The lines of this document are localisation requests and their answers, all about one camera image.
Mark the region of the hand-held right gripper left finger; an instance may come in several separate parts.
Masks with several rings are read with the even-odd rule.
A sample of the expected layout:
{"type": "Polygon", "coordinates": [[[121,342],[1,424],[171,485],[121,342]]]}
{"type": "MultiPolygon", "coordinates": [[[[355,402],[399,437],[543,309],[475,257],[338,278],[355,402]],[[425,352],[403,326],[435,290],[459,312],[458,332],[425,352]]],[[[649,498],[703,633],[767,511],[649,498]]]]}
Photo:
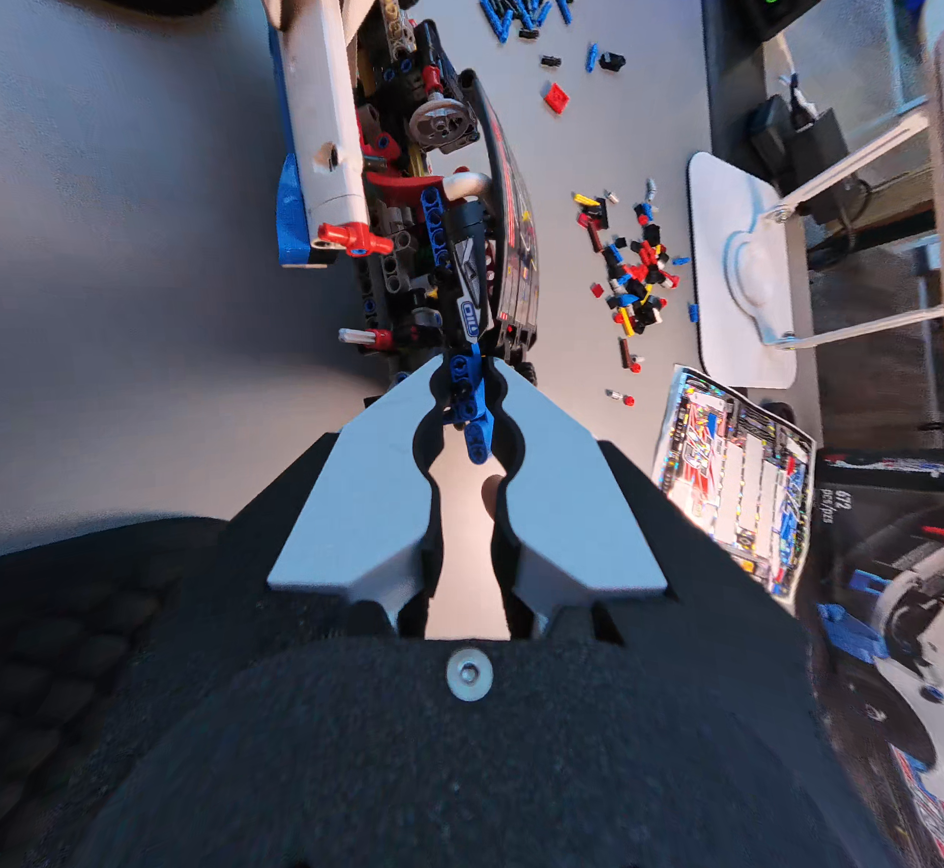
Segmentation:
{"type": "Polygon", "coordinates": [[[422,545],[438,503],[430,461],[414,449],[431,423],[442,441],[443,401],[432,357],[337,434],[267,577],[274,591],[378,604],[391,623],[426,588],[422,545]]]}

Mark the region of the pile of small lego pieces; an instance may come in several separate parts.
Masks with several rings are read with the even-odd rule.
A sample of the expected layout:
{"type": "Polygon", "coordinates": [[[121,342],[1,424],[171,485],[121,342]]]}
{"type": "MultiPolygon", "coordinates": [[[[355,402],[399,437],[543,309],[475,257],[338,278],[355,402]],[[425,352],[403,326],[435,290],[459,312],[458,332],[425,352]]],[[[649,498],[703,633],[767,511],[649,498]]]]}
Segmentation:
{"type": "Polygon", "coordinates": [[[670,256],[657,222],[657,185],[647,178],[643,198],[632,208],[640,233],[636,238],[606,237],[610,228],[610,208],[619,203],[611,190],[598,195],[575,191],[576,221],[589,237],[593,252],[601,257],[605,278],[591,285],[596,300],[609,310],[619,329],[619,358],[622,369],[632,375],[642,371],[645,358],[635,351],[637,341],[650,328],[662,324],[667,293],[679,286],[680,278],[667,270],[691,259],[670,256]]]}

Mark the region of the white and blue lego panel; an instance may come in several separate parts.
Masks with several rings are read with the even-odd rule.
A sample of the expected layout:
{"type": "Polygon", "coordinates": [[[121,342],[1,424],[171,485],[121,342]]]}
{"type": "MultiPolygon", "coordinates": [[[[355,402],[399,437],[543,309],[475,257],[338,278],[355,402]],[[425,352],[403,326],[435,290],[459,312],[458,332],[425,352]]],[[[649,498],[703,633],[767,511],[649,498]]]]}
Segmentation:
{"type": "Polygon", "coordinates": [[[378,248],[371,236],[344,0],[287,0],[284,30],[269,25],[287,156],[277,189],[279,265],[321,269],[340,253],[378,248]]]}

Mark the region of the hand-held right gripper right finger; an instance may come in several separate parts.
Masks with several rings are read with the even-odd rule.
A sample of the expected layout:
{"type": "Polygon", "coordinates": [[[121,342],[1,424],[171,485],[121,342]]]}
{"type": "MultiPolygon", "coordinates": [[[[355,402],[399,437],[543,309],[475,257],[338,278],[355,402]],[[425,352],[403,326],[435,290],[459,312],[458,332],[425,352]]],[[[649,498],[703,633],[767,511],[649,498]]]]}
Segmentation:
{"type": "Polygon", "coordinates": [[[492,453],[503,468],[491,540],[512,636],[563,609],[667,593],[667,578],[596,437],[505,361],[489,358],[492,453]]]}

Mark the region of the lego race car model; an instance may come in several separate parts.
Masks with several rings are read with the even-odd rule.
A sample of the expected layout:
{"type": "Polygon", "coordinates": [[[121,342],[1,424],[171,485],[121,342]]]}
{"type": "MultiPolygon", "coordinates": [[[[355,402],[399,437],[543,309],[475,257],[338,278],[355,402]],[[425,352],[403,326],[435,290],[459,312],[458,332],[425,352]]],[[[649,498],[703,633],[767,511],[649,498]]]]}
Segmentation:
{"type": "Polygon", "coordinates": [[[443,422],[488,461],[493,415],[484,361],[533,385],[538,244],[525,182],[473,70],[458,72],[419,0],[377,0],[360,26],[354,90],[370,231],[386,240],[356,265],[363,330],[340,340],[383,354],[391,385],[446,353],[443,422]]]}

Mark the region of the lego set box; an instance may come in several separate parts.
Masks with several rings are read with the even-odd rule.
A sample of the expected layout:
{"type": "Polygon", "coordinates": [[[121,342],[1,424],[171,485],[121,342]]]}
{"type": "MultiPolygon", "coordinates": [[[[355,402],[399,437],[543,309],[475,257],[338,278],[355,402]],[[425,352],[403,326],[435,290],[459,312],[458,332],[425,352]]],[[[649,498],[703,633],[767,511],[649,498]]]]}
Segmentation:
{"type": "Polygon", "coordinates": [[[903,864],[942,866],[942,450],[820,450],[808,554],[828,738],[903,864]]]}

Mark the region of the holographic sticker sheet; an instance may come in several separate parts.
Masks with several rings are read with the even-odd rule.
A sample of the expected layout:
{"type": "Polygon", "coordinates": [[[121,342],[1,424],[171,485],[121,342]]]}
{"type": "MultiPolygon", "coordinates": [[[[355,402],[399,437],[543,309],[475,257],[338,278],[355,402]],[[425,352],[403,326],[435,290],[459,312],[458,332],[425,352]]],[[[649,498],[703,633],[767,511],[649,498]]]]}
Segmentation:
{"type": "Polygon", "coordinates": [[[651,479],[772,599],[796,611],[817,444],[770,407],[676,366],[651,479]]]}

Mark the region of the black power adapter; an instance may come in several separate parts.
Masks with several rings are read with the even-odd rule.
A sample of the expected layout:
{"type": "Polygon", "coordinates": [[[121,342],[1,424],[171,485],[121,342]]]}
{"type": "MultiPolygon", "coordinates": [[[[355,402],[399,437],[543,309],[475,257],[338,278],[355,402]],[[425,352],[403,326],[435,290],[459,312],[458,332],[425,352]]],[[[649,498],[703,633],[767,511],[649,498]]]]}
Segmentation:
{"type": "MultiPolygon", "coordinates": [[[[783,195],[815,179],[849,154],[832,109],[819,112],[803,95],[798,75],[783,76],[786,97],[775,94],[749,115],[747,140],[773,186],[783,195]]],[[[799,203],[796,213],[819,225],[858,219],[865,211],[870,188],[852,174],[799,203]]]]}

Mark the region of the white book stand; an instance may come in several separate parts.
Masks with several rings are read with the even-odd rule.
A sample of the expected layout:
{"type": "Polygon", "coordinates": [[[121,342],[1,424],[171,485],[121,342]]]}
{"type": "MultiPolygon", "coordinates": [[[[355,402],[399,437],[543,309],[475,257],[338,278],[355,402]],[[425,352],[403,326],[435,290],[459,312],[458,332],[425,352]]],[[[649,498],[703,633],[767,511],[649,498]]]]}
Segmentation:
{"type": "Polygon", "coordinates": [[[796,379],[798,351],[942,318],[938,305],[799,337],[789,281],[786,224],[797,207],[924,131],[929,131],[936,212],[942,213],[943,0],[925,0],[918,35],[925,103],[785,197],[714,154],[699,152],[689,159],[700,354],[705,373],[717,384],[787,390],[796,379]]]}

